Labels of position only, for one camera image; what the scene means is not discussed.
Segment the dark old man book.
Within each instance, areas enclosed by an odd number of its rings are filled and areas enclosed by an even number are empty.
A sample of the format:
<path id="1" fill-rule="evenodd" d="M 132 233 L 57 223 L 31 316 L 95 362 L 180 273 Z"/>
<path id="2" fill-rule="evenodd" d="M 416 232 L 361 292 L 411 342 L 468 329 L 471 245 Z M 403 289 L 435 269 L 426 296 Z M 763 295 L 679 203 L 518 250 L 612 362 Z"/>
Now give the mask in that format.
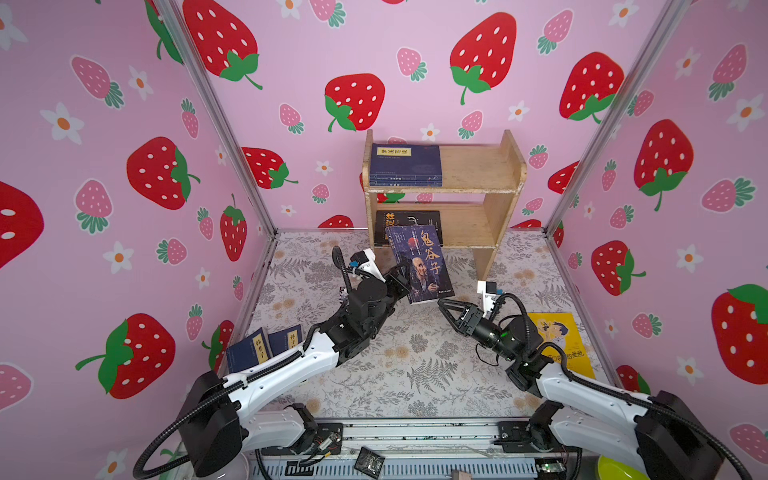
<path id="1" fill-rule="evenodd" d="M 388 226 L 385 232 L 396 261 L 407 264 L 411 304 L 455 295 L 434 225 Z"/>

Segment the black antler cover book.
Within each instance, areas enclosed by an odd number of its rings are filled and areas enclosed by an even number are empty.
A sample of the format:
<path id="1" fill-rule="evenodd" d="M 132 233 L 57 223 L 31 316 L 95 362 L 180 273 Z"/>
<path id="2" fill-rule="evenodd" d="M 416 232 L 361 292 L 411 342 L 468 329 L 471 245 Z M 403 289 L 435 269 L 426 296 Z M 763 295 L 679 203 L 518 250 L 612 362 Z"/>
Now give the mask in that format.
<path id="1" fill-rule="evenodd" d="M 440 245 L 443 245 L 443 235 L 441 231 L 441 216 L 437 210 L 427 211 L 391 211 L 382 210 L 376 212 L 374 229 L 374 246 L 382 247 L 388 244 L 386 234 L 387 227 L 405 226 L 405 225 L 433 225 L 437 232 Z"/>

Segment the navy book yellow label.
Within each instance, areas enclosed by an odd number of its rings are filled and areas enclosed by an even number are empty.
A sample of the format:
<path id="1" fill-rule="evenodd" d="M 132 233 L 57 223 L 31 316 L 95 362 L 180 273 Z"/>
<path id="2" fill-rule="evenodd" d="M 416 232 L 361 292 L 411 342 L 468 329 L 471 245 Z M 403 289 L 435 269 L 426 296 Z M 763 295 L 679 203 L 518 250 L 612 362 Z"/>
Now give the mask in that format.
<path id="1" fill-rule="evenodd" d="M 443 178 L 441 176 L 371 176 L 369 184 L 372 187 L 441 187 L 443 185 Z"/>

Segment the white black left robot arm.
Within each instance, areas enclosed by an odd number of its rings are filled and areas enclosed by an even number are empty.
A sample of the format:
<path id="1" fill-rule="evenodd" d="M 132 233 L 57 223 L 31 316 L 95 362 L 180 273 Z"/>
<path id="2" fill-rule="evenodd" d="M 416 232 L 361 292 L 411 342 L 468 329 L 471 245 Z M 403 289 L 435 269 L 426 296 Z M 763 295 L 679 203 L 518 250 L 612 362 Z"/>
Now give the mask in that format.
<path id="1" fill-rule="evenodd" d="M 257 413 L 298 384 L 354 358 L 382 330 L 395 304 L 410 291 L 410 267 L 401 262 L 382 279 L 364 278 L 326 321 L 314 324 L 305 341 L 256 367 L 223 378 L 200 375 L 177 416 L 178 432 L 194 474 L 216 473 L 243 450 L 308 447 L 314 419 L 302 406 L 291 407 L 294 430 L 268 428 Z"/>

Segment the navy book behind left arm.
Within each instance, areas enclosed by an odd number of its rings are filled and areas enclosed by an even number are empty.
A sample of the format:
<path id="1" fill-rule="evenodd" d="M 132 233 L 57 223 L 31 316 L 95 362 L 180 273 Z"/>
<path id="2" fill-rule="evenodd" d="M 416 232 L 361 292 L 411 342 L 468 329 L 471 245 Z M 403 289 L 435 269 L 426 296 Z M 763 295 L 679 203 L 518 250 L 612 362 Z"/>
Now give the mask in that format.
<path id="1" fill-rule="evenodd" d="M 295 325 L 283 330 L 270 332 L 268 342 L 272 356 L 277 356 L 297 347 L 303 342 L 302 327 Z"/>

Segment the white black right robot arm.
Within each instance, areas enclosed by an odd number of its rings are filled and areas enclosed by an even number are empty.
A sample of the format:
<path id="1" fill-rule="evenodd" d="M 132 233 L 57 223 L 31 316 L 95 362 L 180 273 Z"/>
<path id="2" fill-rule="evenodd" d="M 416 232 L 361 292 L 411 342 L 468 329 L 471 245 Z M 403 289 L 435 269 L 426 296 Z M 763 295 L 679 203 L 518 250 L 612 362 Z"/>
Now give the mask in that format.
<path id="1" fill-rule="evenodd" d="M 676 395 L 627 391 L 571 371 L 565 352 L 546 342 L 525 310 L 501 326 L 489 312 L 451 299 L 439 309 L 452 328 L 508 361 L 506 374 L 521 391 L 543 399 L 529 427 L 537 446 L 552 442 L 618 461 L 651 479 L 714 479 L 726 449 Z"/>

